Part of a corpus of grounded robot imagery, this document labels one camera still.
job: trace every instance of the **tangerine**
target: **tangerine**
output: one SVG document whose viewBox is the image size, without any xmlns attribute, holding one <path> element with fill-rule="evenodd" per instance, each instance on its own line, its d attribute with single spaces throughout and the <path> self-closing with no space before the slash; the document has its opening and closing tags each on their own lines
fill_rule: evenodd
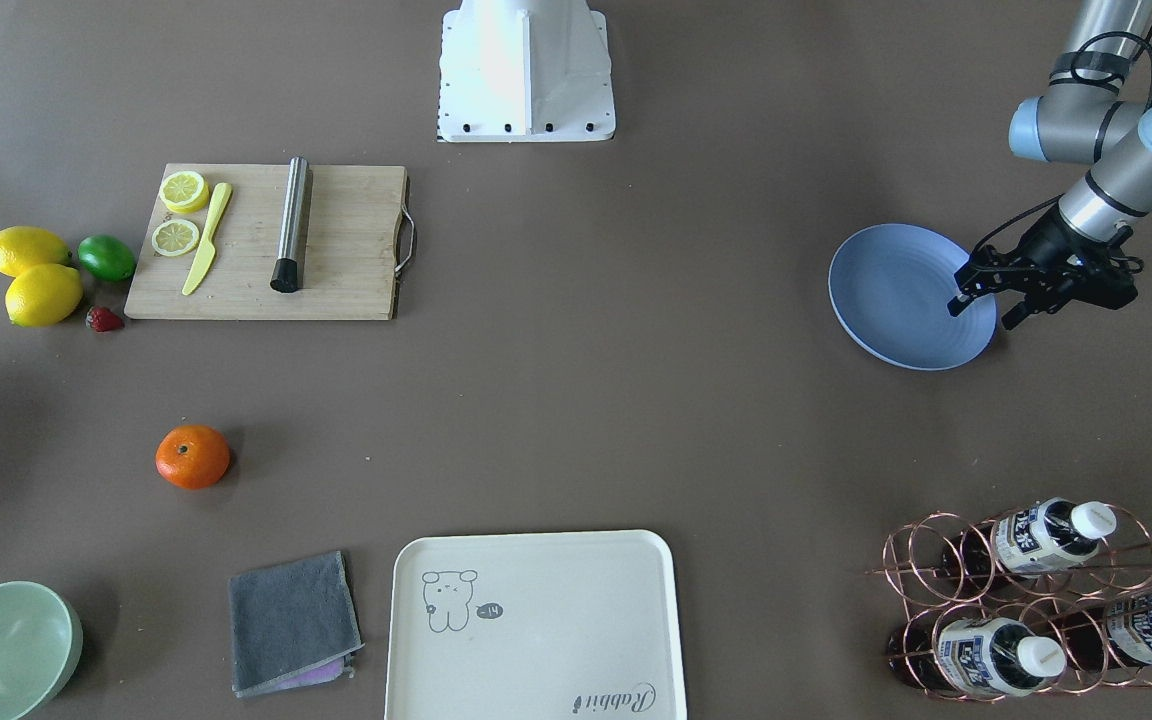
<svg viewBox="0 0 1152 720">
<path fill-rule="evenodd" d="M 229 444 L 207 425 L 180 425 L 166 434 L 154 455 L 162 478 L 183 488 L 217 484 L 229 469 Z"/>
</svg>

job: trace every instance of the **plastic knife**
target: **plastic knife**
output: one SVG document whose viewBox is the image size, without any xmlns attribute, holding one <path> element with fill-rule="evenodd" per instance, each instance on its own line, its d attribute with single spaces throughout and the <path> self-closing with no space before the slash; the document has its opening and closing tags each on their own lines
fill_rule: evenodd
<svg viewBox="0 0 1152 720">
<path fill-rule="evenodd" d="M 211 270 L 211 262 L 217 258 L 217 245 L 211 241 L 217 234 L 217 225 L 220 217 L 225 214 L 225 209 L 229 205 L 229 196 L 234 194 L 234 185 L 228 182 L 218 182 L 211 188 L 211 204 L 207 205 L 207 221 L 202 226 L 202 237 L 198 238 L 198 249 L 194 251 L 194 265 L 189 266 L 189 275 L 184 279 L 184 287 L 180 288 L 180 295 L 191 295 L 198 290 L 207 270 Z"/>
</svg>

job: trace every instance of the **wooden cutting board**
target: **wooden cutting board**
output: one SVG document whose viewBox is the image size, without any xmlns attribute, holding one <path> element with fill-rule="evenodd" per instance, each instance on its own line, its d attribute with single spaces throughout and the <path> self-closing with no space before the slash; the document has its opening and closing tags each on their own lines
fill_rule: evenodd
<svg viewBox="0 0 1152 720">
<path fill-rule="evenodd" d="M 215 259 L 194 295 L 180 295 L 194 252 L 164 258 L 150 237 L 173 215 L 156 199 L 126 313 L 173 320 L 388 320 L 407 168 L 310 165 L 308 229 L 300 291 L 270 288 L 287 196 L 287 165 L 169 162 L 166 179 L 197 170 L 210 187 L 234 187 L 215 228 Z M 204 227 L 207 210 L 179 215 Z"/>
</svg>

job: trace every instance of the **brown table surface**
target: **brown table surface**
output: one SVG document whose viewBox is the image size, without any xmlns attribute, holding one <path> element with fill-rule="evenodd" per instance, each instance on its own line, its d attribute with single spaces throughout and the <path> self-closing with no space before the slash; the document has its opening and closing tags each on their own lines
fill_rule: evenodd
<svg viewBox="0 0 1152 720">
<path fill-rule="evenodd" d="M 614 528 L 672 546 L 690 717 L 972 714 L 890 679 L 901 605 L 863 571 L 933 510 L 1101 498 L 1152 530 L 1152 215 L 1134 304 L 947 373 L 861 350 L 826 270 L 872 223 L 969 247 L 1084 172 L 1006 142 L 1078 6 L 604 0 L 616 137 L 507 146 L 434 141 L 447 0 L 0 3 L 0 229 L 138 243 L 165 164 L 296 154 L 406 165 L 420 227 L 392 323 L 22 329 L 0 275 L 0 582 L 88 632 L 36 715 L 376 719 L 404 544 Z M 230 439 L 219 486 L 157 477 L 182 420 Z M 236 700 L 227 579 L 335 548 L 358 676 Z"/>
</svg>

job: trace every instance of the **gray towel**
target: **gray towel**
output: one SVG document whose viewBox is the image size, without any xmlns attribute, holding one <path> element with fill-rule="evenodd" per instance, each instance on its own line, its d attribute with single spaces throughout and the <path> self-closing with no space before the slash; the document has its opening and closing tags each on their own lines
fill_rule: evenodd
<svg viewBox="0 0 1152 720">
<path fill-rule="evenodd" d="M 362 647 L 340 551 L 229 578 L 234 694 L 329 682 Z"/>
</svg>

